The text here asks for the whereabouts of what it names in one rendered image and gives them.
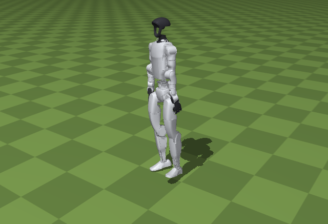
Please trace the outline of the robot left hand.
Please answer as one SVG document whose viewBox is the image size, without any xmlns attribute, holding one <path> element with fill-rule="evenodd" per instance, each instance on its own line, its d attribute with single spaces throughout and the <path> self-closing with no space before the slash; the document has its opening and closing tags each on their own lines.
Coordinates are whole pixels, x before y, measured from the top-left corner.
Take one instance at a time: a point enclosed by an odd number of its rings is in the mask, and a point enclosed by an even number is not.
<svg viewBox="0 0 328 224">
<path fill-rule="evenodd" d="M 171 102 L 175 105 L 173 111 L 176 111 L 176 114 L 182 110 L 181 104 L 179 103 L 179 99 L 174 103 L 173 98 L 171 97 Z"/>
</svg>

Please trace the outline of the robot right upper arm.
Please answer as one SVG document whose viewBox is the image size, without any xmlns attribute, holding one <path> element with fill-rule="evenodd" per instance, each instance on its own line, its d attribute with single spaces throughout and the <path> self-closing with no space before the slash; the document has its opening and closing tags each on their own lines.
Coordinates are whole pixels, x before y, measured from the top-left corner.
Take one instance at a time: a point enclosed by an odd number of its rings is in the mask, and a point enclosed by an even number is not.
<svg viewBox="0 0 328 224">
<path fill-rule="evenodd" d="M 150 60 L 150 64 L 147 65 L 146 70 L 150 73 L 153 73 L 152 71 L 152 62 L 151 62 L 151 44 L 149 43 L 149 60 Z"/>
</svg>

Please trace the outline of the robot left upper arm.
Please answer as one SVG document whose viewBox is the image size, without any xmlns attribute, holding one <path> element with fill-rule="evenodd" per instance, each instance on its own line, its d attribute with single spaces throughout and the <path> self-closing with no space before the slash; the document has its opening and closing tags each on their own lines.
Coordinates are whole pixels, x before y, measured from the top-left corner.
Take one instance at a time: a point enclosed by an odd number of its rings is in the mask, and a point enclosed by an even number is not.
<svg viewBox="0 0 328 224">
<path fill-rule="evenodd" d="M 170 73 L 175 72 L 177 49 L 173 45 L 165 45 L 165 55 L 167 56 L 168 71 L 165 72 L 165 78 L 170 79 Z"/>
</svg>

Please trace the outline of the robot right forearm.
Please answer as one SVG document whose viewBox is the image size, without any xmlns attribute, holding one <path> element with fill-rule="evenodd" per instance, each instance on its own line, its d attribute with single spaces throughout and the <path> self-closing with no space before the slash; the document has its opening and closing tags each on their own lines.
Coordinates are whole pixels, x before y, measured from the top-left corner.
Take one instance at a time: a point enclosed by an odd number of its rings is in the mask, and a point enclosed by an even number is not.
<svg viewBox="0 0 328 224">
<path fill-rule="evenodd" d="M 154 88 L 155 78 L 153 76 L 153 73 L 150 73 L 150 72 L 147 71 L 147 74 L 148 74 L 148 87 L 147 87 L 147 90 L 148 90 L 148 88 L 151 88 L 152 92 L 153 92 L 155 90 L 155 88 Z"/>
</svg>

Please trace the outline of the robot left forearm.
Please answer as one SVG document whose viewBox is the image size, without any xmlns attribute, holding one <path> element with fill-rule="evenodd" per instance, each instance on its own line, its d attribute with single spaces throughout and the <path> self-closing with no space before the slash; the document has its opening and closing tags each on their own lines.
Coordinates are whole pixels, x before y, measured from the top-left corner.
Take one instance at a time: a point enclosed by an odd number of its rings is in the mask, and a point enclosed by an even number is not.
<svg viewBox="0 0 328 224">
<path fill-rule="evenodd" d="M 170 73 L 170 80 L 168 81 L 169 91 L 168 94 L 173 98 L 173 101 L 178 100 L 177 91 L 176 91 L 177 79 L 175 72 Z"/>
</svg>

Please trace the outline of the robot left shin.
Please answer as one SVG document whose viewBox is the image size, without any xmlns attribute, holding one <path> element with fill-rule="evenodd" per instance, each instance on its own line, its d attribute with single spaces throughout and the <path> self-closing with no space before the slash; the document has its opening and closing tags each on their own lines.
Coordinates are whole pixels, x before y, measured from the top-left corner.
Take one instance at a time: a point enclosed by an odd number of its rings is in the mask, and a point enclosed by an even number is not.
<svg viewBox="0 0 328 224">
<path fill-rule="evenodd" d="M 181 134 L 177 132 L 174 142 L 173 139 L 169 138 L 170 154 L 172 156 L 174 168 L 177 168 L 177 170 L 180 169 L 181 146 Z"/>
</svg>

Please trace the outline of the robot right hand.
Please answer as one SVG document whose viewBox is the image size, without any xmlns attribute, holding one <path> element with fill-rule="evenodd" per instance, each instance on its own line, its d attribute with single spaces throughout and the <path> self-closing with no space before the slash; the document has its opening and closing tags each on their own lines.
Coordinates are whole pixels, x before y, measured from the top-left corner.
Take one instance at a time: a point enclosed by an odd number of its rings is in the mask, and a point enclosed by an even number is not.
<svg viewBox="0 0 328 224">
<path fill-rule="evenodd" d="M 148 88 L 148 95 L 150 96 L 151 93 L 152 93 L 152 89 L 151 88 Z M 148 97 L 148 102 L 149 102 L 149 97 Z"/>
</svg>

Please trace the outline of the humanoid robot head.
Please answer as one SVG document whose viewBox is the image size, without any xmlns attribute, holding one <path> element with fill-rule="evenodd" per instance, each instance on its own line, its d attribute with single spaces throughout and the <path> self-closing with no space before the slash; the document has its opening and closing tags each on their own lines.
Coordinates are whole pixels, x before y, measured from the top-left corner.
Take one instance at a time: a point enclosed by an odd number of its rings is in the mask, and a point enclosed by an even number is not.
<svg viewBox="0 0 328 224">
<path fill-rule="evenodd" d="M 170 21 L 165 18 L 165 17 L 159 17 L 156 18 L 155 20 L 152 21 L 152 25 L 154 26 L 154 35 L 156 38 L 159 37 L 159 40 L 157 41 L 157 43 L 161 43 L 162 39 L 166 40 L 166 42 L 168 41 L 166 38 L 166 35 L 162 35 L 161 31 L 162 29 L 164 29 L 166 26 L 170 26 Z M 158 34 L 156 33 L 156 28 L 159 28 Z M 169 41 L 168 41 L 169 42 Z"/>
</svg>

